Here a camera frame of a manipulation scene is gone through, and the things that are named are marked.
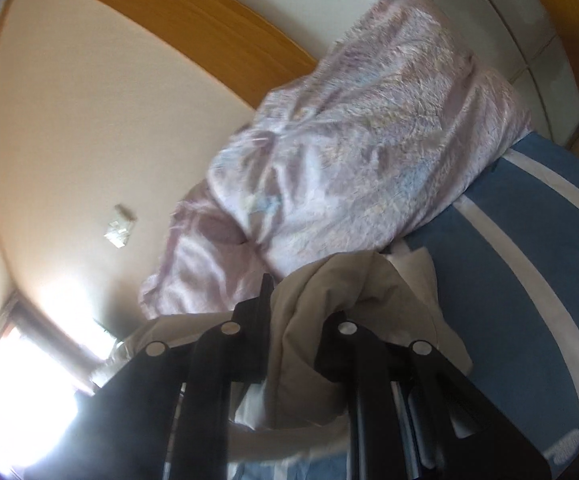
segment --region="black metal frame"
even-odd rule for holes
[[[258,298],[194,343],[147,345],[81,401],[26,480],[160,480],[172,437],[170,480],[225,480],[230,386],[265,378],[271,291],[266,276]],[[348,393],[351,480],[551,478],[543,456],[427,342],[385,343],[337,312],[323,325],[315,368]]]
[[[552,477],[527,438],[425,341],[385,343],[337,312],[323,325],[315,368],[348,393],[351,480]]]

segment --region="pink comforter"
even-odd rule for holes
[[[271,91],[178,204],[148,317],[230,310],[332,253],[430,221],[531,130],[431,0],[375,0],[313,74]]]

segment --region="sunlight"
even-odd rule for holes
[[[73,380],[17,329],[0,340],[0,471],[29,466],[77,413]]]
[[[40,307],[78,344],[100,359],[109,357],[116,340],[93,319],[92,304],[76,280],[63,278],[46,287]]]

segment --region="black bracket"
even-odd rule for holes
[[[551,479],[538,450],[426,341],[385,343],[337,312],[315,367],[348,393],[351,480]]]

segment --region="metal rivet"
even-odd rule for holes
[[[160,341],[154,341],[153,343],[149,343],[147,348],[144,349],[149,357],[158,357],[162,354],[166,349],[165,343],[161,343]]]
[[[240,325],[234,321],[227,321],[223,323],[220,330],[225,335],[234,335],[240,332]]]
[[[358,329],[359,328],[356,325],[354,325],[354,323],[352,323],[351,321],[345,321],[340,325],[338,325],[338,332],[340,332],[343,335],[355,334],[356,330]]]
[[[429,355],[431,354],[431,345],[427,341],[416,341],[412,350],[418,355]]]

